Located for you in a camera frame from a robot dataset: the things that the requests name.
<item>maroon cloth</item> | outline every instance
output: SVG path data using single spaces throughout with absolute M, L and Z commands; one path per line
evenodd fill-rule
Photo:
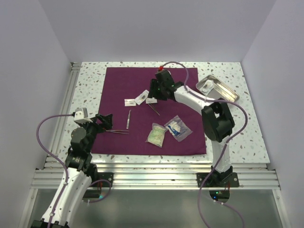
M 131 109 L 129 135 L 101 133 L 97 135 L 92 153 L 124 155 L 194 155 L 206 154 L 205 135 L 202 118 L 184 104 L 172 100 L 153 104 L 158 116 L 145 102 L 137 106 L 124 106 L 125 99 L 134 99 L 145 89 L 149 90 L 150 80 L 155 78 L 157 68 L 108 67 L 99 106 L 101 115 L 113 114 L 113 130 L 126 130 Z M 170 68 L 175 82 L 185 80 L 185 70 Z M 197 68 L 189 69 L 188 86 L 192 89 L 198 82 Z M 186 139 L 178 142 L 166 132 L 162 148 L 146 142 L 152 130 L 152 123 L 166 124 L 178 115 L 193 131 Z

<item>light gray wall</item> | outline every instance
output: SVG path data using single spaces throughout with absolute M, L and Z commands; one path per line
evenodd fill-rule
M 37 0 L 1 1 L 0 31 L 0 223 L 16 228 L 45 159 L 36 126 L 58 113 L 69 61 Z M 42 127 L 46 144 L 52 129 Z
M 241 61 L 275 0 L 39 0 L 69 59 Z
M 294 228 L 304 226 L 303 9 L 303 0 L 277 0 L 242 61 Z

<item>stainless steel tray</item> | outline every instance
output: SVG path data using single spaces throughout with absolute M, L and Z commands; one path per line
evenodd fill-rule
M 205 82 L 207 80 L 212 80 L 213 81 L 213 89 L 206 95 L 202 89 L 203 86 L 205 85 Z M 235 102 L 239 99 L 239 95 L 234 92 L 228 85 L 223 83 L 221 80 L 219 80 L 217 77 L 214 75 L 208 75 L 204 79 L 200 80 L 196 84 L 196 88 L 205 96 L 214 98 L 214 99 L 219 99 L 219 98 L 224 98 L 225 100 Z

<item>terrazzo tabletop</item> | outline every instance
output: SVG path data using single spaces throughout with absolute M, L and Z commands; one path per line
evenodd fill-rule
M 165 62 L 83 62 L 76 83 L 70 112 L 76 108 L 86 107 L 89 118 L 98 113 L 107 67 L 159 67 Z M 257 121 L 257 116 L 250 98 L 244 73 L 240 63 L 221 62 L 182 62 L 186 67 L 198 69 L 199 80 L 214 74 L 221 81 L 240 95 L 237 101 L 248 114 L 245 130 L 230 143 L 232 163 L 269 163 L 265 143 Z M 244 115 L 234 106 L 230 106 L 235 121 L 234 132 L 244 124 Z M 68 118 L 58 157 L 64 160 L 70 146 L 71 132 L 78 125 Z M 93 154 L 93 162 L 107 163 L 210 163 L 213 160 L 211 141 L 205 137 L 207 154 L 196 156 L 148 156 L 148 155 L 111 155 Z

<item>white robotic arm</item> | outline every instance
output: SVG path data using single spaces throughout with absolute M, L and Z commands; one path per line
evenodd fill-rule
M 182 103 L 182 104 L 190 107 L 191 109 L 195 110 L 196 112 L 198 112 L 201 115 L 204 107 L 212 104 L 212 102 L 206 102 L 206 101 L 203 101 L 202 99 L 206 100 L 206 99 L 210 99 L 210 98 L 207 98 L 207 97 L 203 96 L 202 94 L 199 94 L 199 93 L 193 91 L 188 86 L 187 86 L 187 88 L 188 89 L 186 90 L 185 87 L 181 86 L 178 89 L 176 89 L 176 91 L 174 92 L 175 100 L 178 103 Z M 213 166 L 218 161 L 218 159 L 221 155 L 221 152 L 223 150 L 223 147 L 225 145 L 225 142 L 226 142 L 226 138 L 224 138 L 222 140 L 222 142 L 211 141 L 212 152 L 213 152 L 213 163 L 212 163 Z M 220 173 L 226 172 L 227 170 L 229 170 L 230 166 L 231 166 L 231 162 L 230 162 L 229 145 L 228 145 L 225 150 L 224 156 L 222 157 L 222 159 L 219 161 L 218 165 L 216 166 L 216 170 Z
M 64 167 L 66 172 L 47 211 L 40 221 L 32 223 L 31 228 L 71 228 L 79 204 L 92 182 L 106 182 L 108 186 L 103 186 L 111 187 L 108 180 L 100 180 L 96 165 L 90 163 L 90 152 L 96 135 L 112 128 L 112 115 L 97 114 L 89 119 L 86 108 L 80 108 L 73 116 L 80 127 L 71 133 L 71 147 Z

